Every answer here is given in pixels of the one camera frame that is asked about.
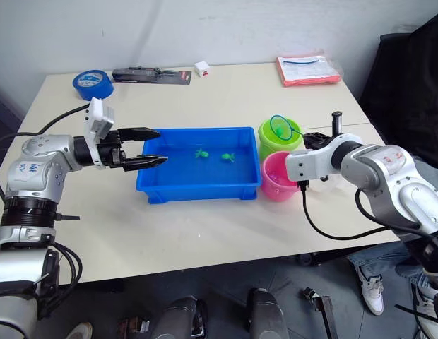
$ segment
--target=black cable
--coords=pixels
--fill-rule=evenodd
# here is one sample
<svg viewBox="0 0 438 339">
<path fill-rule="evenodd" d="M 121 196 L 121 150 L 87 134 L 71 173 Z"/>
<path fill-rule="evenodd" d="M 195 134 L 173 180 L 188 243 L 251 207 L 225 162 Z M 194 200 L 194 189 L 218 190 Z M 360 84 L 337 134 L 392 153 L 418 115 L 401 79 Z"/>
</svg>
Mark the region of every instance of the black cable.
<svg viewBox="0 0 438 339">
<path fill-rule="evenodd" d="M 65 249 L 61 247 L 59 243 L 55 242 L 53 246 L 57 251 L 61 252 L 62 256 L 64 256 L 65 259 L 69 262 L 70 271 L 71 271 L 70 285 L 74 284 L 76 278 L 76 269 L 73 259 L 69 256 L 69 254 L 65 251 Z"/>
<path fill-rule="evenodd" d="M 63 118 L 66 118 L 69 115 L 72 115 L 73 113 L 77 113 L 79 111 L 82 111 L 84 109 L 89 108 L 89 104 L 86 104 L 84 106 L 72 109 L 71 111 L 68 111 L 66 113 L 63 113 L 61 115 L 59 115 L 58 117 L 54 118 L 53 120 L 51 120 L 48 124 L 45 125 L 45 127 L 43 127 L 42 129 L 39 130 L 39 134 L 43 134 L 44 132 L 46 132 L 52 125 L 54 125 L 55 123 L 57 123 L 58 121 L 61 121 Z"/>
<path fill-rule="evenodd" d="M 399 231 L 399 232 L 406 232 L 406 233 L 412 233 L 412 234 L 416 234 L 416 235 L 420 235 L 421 237 L 427 238 L 427 239 L 433 239 L 434 237 L 426 232 L 420 231 L 420 230 L 416 230 L 415 228 L 409 228 L 409 227 L 402 227 L 402 226 L 397 226 L 397 225 L 393 225 L 393 224 L 389 224 L 387 222 L 382 222 L 381 220 L 377 219 L 376 217 L 374 217 L 373 215 L 369 214 L 362 206 L 362 203 L 360 201 L 360 189 L 357 189 L 357 191 L 355 192 L 355 204 L 357 205 L 357 208 L 359 209 L 359 211 L 367 218 L 370 219 L 372 222 L 375 222 L 376 224 L 385 226 L 391 230 L 395 230 L 395 231 Z"/>
<path fill-rule="evenodd" d="M 0 138 L 0 142 L 9 138 L 15 138 L 16 136 L 36 136 L 36 135 L 37 135 L 36 133 L 32 133 L 32 132 L 19 132 L 19 133 L 6 134 L 5 136 L 2 136 Z M 0 184 L 0 197 L 2 202 L 6 201 L 6 196 L 1 188 L 1 184 Z"/>
<path fill-rule="evenodd" d="M 72 251 L 68 247 L 66 247 L 62 244 L 59 244 L 57 242 L 54 243 L 53 246 L 58 251 L 60 251 L 63 256 L 66 257 L 67 261 L 70 264 L 70 267 L 71 267 L 71 265 L 73 265 L 73 269 L 71 269 L 71 282 L 70 282 L 69 286 L 58 297 L 55 297 L 50 302 L 48 302 L 47 306 L 45 307 L 46 314 L 50 314 L 73 292 L 75 286 L 78 284 L 78 281 L 81 278 L 81 275 L 83 273 L 83 263 L 81 261 L 81 258 L 79 258 L 79 256 L 74 251 Z M 78 264 L 78 273 L 76 274 L 76 277 L 75 277 L 73 259 L 70 257 L 70 255 L 72 255 L 75 258 L 76 263 Z"/>
<path fill-rule="evenodd" d="M 81 258 L 79 258 L 78 254 L 76 254 L 72 249 L 69 249 L 68 247 L 62 244 L 58 244 L 58 245 L 65 251 L 69 252 L 70 255 L 72 255 L 75 258 L 76 263 L 78 264 L 78 275 L 75 278 L 75 283 L 78 283 L 79 279 L 81 279 L 81 275 L 83 274 L 83 262 L 81 261 Z"/>
<path fill-rule="evenodd" d="M 17 325 L 15 325 L 14 323 L 9 323 L 8 321 L 0 320 L 0 325 L 7 326 L 7 327 L 12 328 L 13 330 L 21 333 L 21 335 L 23 336 L 23 339 L 28 339 L 29 338 L 26 335 L 26 333 L 24 333 L 24 331 L 21 328 L 19 328 Z"/>
<path fill-rule="evenodd" d="M 307 218 L 307 220 L 309 221 L 309 223 L 313 227 L 313 229 L 315 231 L 317 231 L 323 237 L 326 237 L 326 238 L 329 238 L 329 239 L 333 239 L 333 240 L 354 240 L 354 239 L 359 239 L 359 238 L 362 238 L 362 237 L 366 237 L 367 235 L 371 235 L 371 234 L 374 234 L 374 233 L 378 233 L 378 232 L 382 232 L 382 231 L 387 231 L 388 230 L 387 227 L 380 227 L 380 228 L 375 228 L 374 230 L 366 231 L 366 232 L 363 232 L 363 233 L 360 233 L 360 234 L 356 234 L 356 235 L 352 235 L 352 236 L 349 236 L 349 237 L 336 237 L 335 235 L 327 234 L 327 233 L 321 231 L 313 223 L 312 219 L 310 218 L 309 212 L 307 210 L 307 197 L 306 197 L 306 194 L 305 194 L 305 189 L 302 189 L 302 187 L 301 187 L 301 191 L 302 191 L 302 206 L 304 207 L 305 217 Z"/>
<path fill-rule="evenodd" d="M 413 308 L 414 308 L 415 313 L 417 312 L 417 303 L 418 303 L 418 300 L 417 300 L 417 293 L 415 293 L 415 292 L 416 292 L 416 288 L 417 288 L 417 286 L 415 286 L 414 284 L 410 284 L 410 291 L 412 292 L 412 304 L 413 304 Z M 418 320 L 418 315 L 417 315 L 417 314 L 414 314 L 414 317 L 415 317 L 415 322 L 417 323 L 417 326 L 418 326 L 419 331 L 422 331 L 423 334 L 425 335 L 425 337 L 426 337 L 427 339 L 431 339 L 431 338 L 430 338 L 430 337 L 424 332 L 423 327 L 422 327 L 422 325 L 420 324 L 420 321 Z"/>
<path fill-rule="evenodd" d="M 427 314 L 424 314 L 424 313 L 419 312 L 419 311 L 414 311 L 412 309 L 408 309 L 407 307 L 404 307 L 404 306 L 401 306 L 401 305 L 398 305 L 398 304 L 396 304 L 395 307 L 397 309 L 400 309 L 401 311 L 404 311 L 406 313 L 412 314 L 415 317 L 424 318 L 424 319 L 427 319 L 429 321 L 432 321 L 433 323 L 438 323 L 438 319 L 433 317 L 433 316 L 428 316 Z"/>
</svg>

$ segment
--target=green bucket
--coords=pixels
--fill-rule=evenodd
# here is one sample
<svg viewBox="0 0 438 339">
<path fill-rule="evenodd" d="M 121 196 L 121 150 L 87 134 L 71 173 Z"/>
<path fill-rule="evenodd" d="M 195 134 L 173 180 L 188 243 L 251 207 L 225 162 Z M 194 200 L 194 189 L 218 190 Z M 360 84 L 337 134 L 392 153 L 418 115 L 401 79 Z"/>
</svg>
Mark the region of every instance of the green bucket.
<svg viewBox="0 0 438 339">
<path fill-rule="evenodd" d="M 286 118 L 291 127 L 302 133 L 301 128 L 293 120 Z M 268 155 L 279 150 L 295 150 L 299 144 L 302 142 L 302 136 L 298 133 L 293 133 L 292 137 L 288 140 L 282 140 L 271 129 L 270 119 L 266 120 L 260 125 L 259 128 L 259 138 L 260 138 L 260 151 L 259 157 L 260 161 L 266 159 Z"/>
</svg>

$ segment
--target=green toy frog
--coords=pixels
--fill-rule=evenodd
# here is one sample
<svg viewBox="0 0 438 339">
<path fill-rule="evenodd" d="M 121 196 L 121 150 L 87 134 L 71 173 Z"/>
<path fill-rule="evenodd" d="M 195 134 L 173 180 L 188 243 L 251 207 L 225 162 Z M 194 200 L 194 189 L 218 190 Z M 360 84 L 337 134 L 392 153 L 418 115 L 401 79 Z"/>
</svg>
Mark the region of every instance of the green toy frog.
<svg viewBox="0 0 438 339">
<path fill-rule="evenodd" d="M 201 148 L 199 148 L 196 151 L 196 157 L 208 157 L 208 156 L 209 156 L 208 152 L 202 150 Z"/>
<path fill-rule="evenodd" d="M 221 158 L 224 160 L 230 160 L 230 162 L 235 162 L 235 154 L 234 153 L 232 153 L 232 154 L 224 153 L 224 154 L 222 154 Z"/>
</svg>

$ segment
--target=pink bucket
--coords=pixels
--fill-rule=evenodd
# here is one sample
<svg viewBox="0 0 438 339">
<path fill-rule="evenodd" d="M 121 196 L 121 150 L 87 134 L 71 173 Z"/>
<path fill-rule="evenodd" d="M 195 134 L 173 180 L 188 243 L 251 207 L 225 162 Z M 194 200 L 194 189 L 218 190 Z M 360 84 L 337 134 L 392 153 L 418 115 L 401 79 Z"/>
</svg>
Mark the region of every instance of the pink bucket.
<svg viewBox="0 0 438 339">
<path fill-rule="evenodd" d="M 285 158 L 290 152 L 280 151 L 270 154 L 261 166 L 261 190 L 274 201 L 284 201 L 299 191 L 296 182 L 288 179 Z"/>
</svg>

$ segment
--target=cable connector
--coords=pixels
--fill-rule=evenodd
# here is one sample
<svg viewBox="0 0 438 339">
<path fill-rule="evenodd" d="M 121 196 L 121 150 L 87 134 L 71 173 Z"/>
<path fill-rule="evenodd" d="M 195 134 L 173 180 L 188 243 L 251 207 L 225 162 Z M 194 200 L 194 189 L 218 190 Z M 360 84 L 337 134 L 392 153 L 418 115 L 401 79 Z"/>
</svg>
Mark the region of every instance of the cable connector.
<svg viewBox="0 0 438 339">
<path fill-rule="evenodd" d="M 310 184 L 309 180 L 302 180 L 300 182 L 297 182 L 297 187 L 301 189 L 301 192 L 305 192 L 309 184 Z"/>
</svg>

